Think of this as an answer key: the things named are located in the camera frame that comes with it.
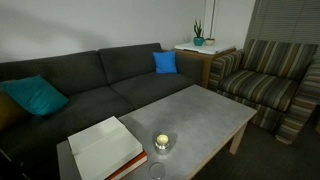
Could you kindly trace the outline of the red hardcover book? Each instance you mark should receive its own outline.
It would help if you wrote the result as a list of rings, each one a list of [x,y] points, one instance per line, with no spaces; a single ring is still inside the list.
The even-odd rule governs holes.
[[[130,172],[134,171],[135,169],[140,167],[142,164],[144,164],[147,160],[148,160],[147,153],[143,151],[142,153],[137,155],[135,158],[130,160],[127,164],[123,165],[113,174],[108,176],[105,180],[121,180]]]

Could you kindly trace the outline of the blue throw pillow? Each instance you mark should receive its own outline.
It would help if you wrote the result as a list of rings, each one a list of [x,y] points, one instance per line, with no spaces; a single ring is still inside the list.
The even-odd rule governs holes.
[[[156,64],[156,72],[160,74],[176,73],[176,52],[154,52],[153,57]]]

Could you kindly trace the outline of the grey top coffee table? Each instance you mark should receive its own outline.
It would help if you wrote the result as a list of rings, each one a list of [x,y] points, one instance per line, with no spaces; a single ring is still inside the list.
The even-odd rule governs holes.
[[[140,141],[148,160],[124,177],[153,180],[150,166],[165,167],[162,180],[187,180],[195,176],[229,143],[237,152],[248,121],[256,111],[197,85],[130,112],[120,121]],[[170,151],[159,154],[155,140],[166,134]]]

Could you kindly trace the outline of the wooden side table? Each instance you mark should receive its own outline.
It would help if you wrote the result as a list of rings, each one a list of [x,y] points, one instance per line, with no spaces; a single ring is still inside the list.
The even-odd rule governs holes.
[[[202,54],[188,50],[178,50],[177,69],[182,75],[192,78],[197,85],[208,87],[211,62],[223,55],[235,51],[235,48],[228,48],[213,55]]]

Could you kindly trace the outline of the dark grey fabric sofa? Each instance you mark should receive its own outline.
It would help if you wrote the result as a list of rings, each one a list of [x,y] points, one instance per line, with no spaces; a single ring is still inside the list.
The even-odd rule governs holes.
[[[178,54],[177,71],[160,74],[156,52],[163,52],[158,43],[1,63],[1,81],[39,75],[68,98],[60,111],[28,114],[0,132],[0,149],[12,161],[1,160],[1,178],[56,180],[56,145],[68,136],[201,82],[201,60]]]

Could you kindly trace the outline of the teal pot with plant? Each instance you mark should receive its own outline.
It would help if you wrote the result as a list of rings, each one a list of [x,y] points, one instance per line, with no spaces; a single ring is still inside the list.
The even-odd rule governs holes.
[[[194,45],[202,46],[204,43],[204,38],[203,38],[203,29],[202,29],[201,21],[195,21],[193,30],[195,33],[195,37],[193,38]]]

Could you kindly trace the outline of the small white plant pot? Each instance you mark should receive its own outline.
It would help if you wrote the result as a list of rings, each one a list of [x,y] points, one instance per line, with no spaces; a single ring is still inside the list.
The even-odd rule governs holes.
[[[214,38],[206,38],[205,39],[205,44],[207,46],[212,46],[215,43],[215,39]]]

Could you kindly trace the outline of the white tray on side table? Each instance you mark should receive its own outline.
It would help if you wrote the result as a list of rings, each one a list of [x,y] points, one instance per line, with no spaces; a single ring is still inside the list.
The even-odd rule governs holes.
[[[187,50],[193,51],[201,54],[213,55],[228,49],[233,49],[234,45],[226,44],[226,43],[214,43],[211,46],[207,46],[203,44],[202,46],[195,46],[193,43],[185,43],[180,45],[175,45],[175,49],[178,50]]]

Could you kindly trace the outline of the clear glass candle lid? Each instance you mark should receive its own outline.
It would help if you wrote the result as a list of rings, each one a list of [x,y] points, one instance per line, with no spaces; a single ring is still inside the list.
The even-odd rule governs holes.
[[[150,166],[149,173],[153,180],[162,180],[165,176],[165,167],[162,163],[155,162]]]

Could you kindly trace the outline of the teal throw pillow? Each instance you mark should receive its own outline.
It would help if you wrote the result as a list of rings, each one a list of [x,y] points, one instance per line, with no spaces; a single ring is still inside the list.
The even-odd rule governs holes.
[[[53,114],[69,102],[66,96],[40,75],[1,82],[0,88],[22,108],[37,116]]]

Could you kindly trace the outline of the mustard yellow throw pillow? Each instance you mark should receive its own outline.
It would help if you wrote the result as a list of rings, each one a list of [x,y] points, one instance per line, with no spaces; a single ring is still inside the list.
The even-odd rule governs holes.
[[[17,104],[4,90],[0,91],[0,131],[27,116],[27,111]]]

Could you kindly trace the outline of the grey window blinds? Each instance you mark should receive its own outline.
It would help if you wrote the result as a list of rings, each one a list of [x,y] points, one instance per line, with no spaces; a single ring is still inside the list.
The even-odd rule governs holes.
[[[317,44],[320,60],[320,0],[256,0],[245,44],[251,39]]]

